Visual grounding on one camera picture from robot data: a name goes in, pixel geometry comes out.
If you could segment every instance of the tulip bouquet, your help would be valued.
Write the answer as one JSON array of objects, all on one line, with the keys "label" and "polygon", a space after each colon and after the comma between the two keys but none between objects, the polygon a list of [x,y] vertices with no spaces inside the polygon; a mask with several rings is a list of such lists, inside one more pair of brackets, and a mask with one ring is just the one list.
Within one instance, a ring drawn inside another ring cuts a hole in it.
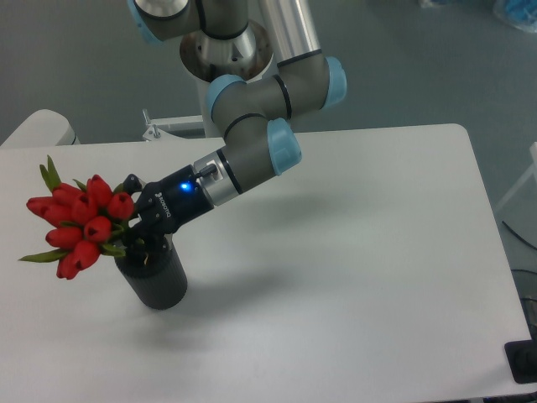
[{"label": "tulip bouquet", "polygon": [[86,184],[74,180],[77,187],[68,185],[61,181],[50,156],[47,166],[39,168],[51,196],[32,197],[26,207],[55,227],[45,236],[55,249],[20,260],[58,261],[58,278],[71,280],[101,255],[124,257],[121,241],[128,234],[128,221],[134,217],[135,207],[123,185],[112,190],[99,175]]}]

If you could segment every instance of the metal bracket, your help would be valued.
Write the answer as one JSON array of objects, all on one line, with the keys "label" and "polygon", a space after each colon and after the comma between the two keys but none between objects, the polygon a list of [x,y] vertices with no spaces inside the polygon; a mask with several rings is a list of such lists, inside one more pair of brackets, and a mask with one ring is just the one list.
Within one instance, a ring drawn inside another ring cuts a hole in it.
[{"label": "metal bracket", "polygon": [[180,135],[174,136],[168,132],[180,133],[192,130],[203,130],[203,117],[201,115],[184,116],[180,118],[151,119],[147,109],[143,109],[142,114],[147,129],[143,134],[143,139],[146,141],[181,138]]}]

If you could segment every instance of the black vase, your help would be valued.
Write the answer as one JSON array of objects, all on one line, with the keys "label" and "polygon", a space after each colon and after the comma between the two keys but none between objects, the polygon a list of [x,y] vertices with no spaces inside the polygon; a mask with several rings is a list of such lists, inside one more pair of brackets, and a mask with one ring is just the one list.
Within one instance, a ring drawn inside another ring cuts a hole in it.
[{"label": "black vase", "polygon": [[168,309],[185,296],[186,274],[173,244],[169,250],[146,264],[129,256],[115,260],[119,271],[148,307]]}]

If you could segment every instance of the blue led light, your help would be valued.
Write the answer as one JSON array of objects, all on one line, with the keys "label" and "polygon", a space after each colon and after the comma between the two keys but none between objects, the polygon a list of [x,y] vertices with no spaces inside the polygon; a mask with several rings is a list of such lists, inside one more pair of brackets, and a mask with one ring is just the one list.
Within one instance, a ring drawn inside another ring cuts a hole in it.
[{"label": "blue led light", "polygon": [[192,191],[192,184],[190,182],[183,182],[179,185],[179,188],[182,191],[191,192]]}]

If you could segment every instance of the red tulip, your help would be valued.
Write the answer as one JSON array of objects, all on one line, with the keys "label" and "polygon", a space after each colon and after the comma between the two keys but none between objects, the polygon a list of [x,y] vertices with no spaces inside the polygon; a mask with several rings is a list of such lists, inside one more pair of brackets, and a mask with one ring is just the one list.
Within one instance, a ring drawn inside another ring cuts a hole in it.
[{"label": "red tulip", "polygon": [[72,220],[70,208],[59,204],[44,207],[43,218],[57,228],[60,227],[62,221]]},{"label": "red tulip", "polygon": [[112,217],[126,220],[133,215],[134,201],[128,193],[122,191],[112,197],[107,210]]},{"label": "red tulip", "polygon": [[95,243],[106,242],[112,232],[112,223],[104,216],[97,216],[84,227],[84,238]]},{"label": "red tulip", "polygon": [[82,240],[82,230],[78,227],[57,228],[47,233],[44,239],[50,246],[71,250]]},{"label": "red tulip", "polygon": [[87,180],[87,194],[93,197],[99,207],[106,207],[112,199],[112,189],[99,175]]},{"label": "red tulip", "polygon": [[87,269],[97,262],[101,251],[99,247],[90,241],[80,241],[73,250],[73,261],[78,270]]},{"label": "red tulip", "polygon": [[75,199],[71,213],[75,222],[80,225],[85,225],[97,215],[97,204],[92,197],[88,196],[86,193],[82,193]]},{"label": "red tulip", "polygon": [[60,262],[58,262],[58,269],[56,270],[56,276],[59,279],[72,280],[78,275],[79,270],[76,268],[75,261],[73,259],[73,253],[65,256]]},{"label": "red tulip", "polygon": [[43,218],[46,207],[55,204],[52,196],[47,197],[32,197],[26,203],[26,207],[36,216]]},{"label": "red tulip", "polygon": [[60,183],[52,191],[52,197],[54,201],[62,206],[71,207],[75,202],[75,199],[82,194],[82,191],[74,186],[67,185],[66,183]]}]

